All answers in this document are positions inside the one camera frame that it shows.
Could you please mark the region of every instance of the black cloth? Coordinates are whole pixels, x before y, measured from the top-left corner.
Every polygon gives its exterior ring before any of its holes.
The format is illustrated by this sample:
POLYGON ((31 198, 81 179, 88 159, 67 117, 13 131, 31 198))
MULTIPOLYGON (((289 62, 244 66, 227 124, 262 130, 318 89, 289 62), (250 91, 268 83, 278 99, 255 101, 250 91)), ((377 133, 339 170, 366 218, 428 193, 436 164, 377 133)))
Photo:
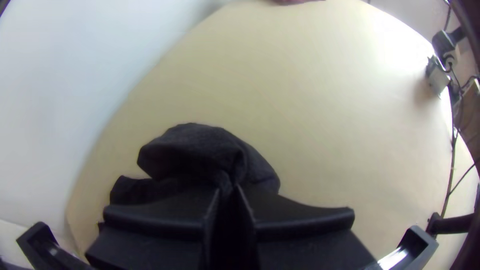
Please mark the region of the black cloth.
POLYGON ((277 194, 280 179, 251 145, 220 127, 186 123, 144 145, 138 166, 152 179, 120 176, 111 204, 144 204, 196 185, 215 185, 227 198, 236 184, 277 194))

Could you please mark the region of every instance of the wire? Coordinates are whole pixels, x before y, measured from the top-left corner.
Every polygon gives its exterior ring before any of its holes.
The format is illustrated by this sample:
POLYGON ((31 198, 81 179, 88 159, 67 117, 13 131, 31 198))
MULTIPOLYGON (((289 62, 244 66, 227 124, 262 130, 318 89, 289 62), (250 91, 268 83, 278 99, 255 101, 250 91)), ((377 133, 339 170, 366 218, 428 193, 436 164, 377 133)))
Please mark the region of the wire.
POLYGON ((470 84, 470 81, 473 80, 473 79, 480 80, 480 76, 478 76, 478 75, 470 76, 470 78, 468 78, 466 83, 464 85, 462 85, 461 88, 464 89, 465 87, 467 87, 470 84))
MULTIPOLYGON (((450 70, 451 70, 451 73, 452 73, 452 76, 455 78, 456 82, 458 83, 458 86, 460 87, 460 82, 457 78, 457 75, 455 75, 455 72, 454 72, 454 68, 453 68, 453 65, 451 62, 448 63, 448 65, 450 66, 450 70)), ((450 83, 450 87, 454 88, 454 84, 453 83, 450 83)), ((463 99, 463 95, 462 95, 462 90, 460 89, 459 90, 459 97, 460 97, 460 105, 459 105, 459 108, 458 108, 458 122, 459 123, 462 123, 462 120, 463 120, 463 117, 464 117, 464 106, 465 106, 465 102, 464 102, 464 99, 463 99)), ((459 137, 459 133, 460 133, 460 129, 457 128, 456 129, 456 134, 455 134, 455 115, 454 115, 454 112, 452 111, 451 112, 451 162, 450 162, 450 175, 448 177, 448 185, 447 185, 447 188, 446 188, 446 196, 445 196, 445 201, 443 202, 443 207, 441 209, 441 214, 440 214, 440 217, 444 217, 445 216, 445 213, 447 212, 447 205, 449 204, 449 199, 450 199, 450 195, 452 194, 452 191, 453 189, 455 189, 458 184, 460 183, 457 183, 456 186, 452 189, 452 184, 453 184, 453 179, 454 179, 454 168, 455 168, 455 149, 456 149, 456 145, 457 145, 457 139, 459 137)))
POLYGON ((443 27, 443 31, 447 31, 447 28, 449 27, 449 22, 450 22, 450 16, 452 15, 452 8, 450 7, 450 3, 448 5, 448 12, 446 13, 446 21, 445 21, 445 26, 443 27))
POLYGON ((455 191, 455 189, 459 186, 460 182, 462 182, 462 180, 465 178, 465 176, 467 176, 467 174, 473 169, 473 167, 475 167, 475 165, 477 165, 478 163, 480 162, 480 158, 477 158, 475 160, 475 162, 470 166, 470 168, 468 168, 468 170, 466 170, 466 172, 460 177, 460 180, 458 180, 458 182, 456 183, 456 185, 451 189, 450 193, 448 194, 448 196, 452 195, 452 193, 455 191))
POLYGON ((447 211, 447 205, 449 204, 450 199, 450 190, 452 189, 452 184, 454 182, 454 166, 455 166, 455 146, 457 144, 457 138, 459 137, 459 131, 457 129, 455 135, 455 127, 454 127, 454 113, 451 113, 451 162, 450 162, 450 175, 448 177, 448 186, 446 188, 446 196, 445 201, 443 202, 443 207, 441 209, 440 217, 443 218, 445 216, 445 212, 447 211))

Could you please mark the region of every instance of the white wall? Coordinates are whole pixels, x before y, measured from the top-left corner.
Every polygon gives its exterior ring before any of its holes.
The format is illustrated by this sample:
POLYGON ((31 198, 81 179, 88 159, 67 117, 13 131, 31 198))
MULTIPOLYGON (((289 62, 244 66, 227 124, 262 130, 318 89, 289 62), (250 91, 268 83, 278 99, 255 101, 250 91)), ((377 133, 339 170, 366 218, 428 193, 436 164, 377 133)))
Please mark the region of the white wall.
POLYGON ((0 256, 65 206, 109 118, 160 57, 223 0, 12 0, 0 17, 0 256))
MULTIPOLYGON (((438 31, 443 30, 447 19, 448 6, 444 0, 371 0, 370 4, 404 22, 430 42, 438 31)), ((459 20, 452 11, 447 32, 459 26, 459 20)), ((464 84, 477 71, 468 40, 460 42, 459 47, 460 60, 454 71, 460 84, 464 84)))

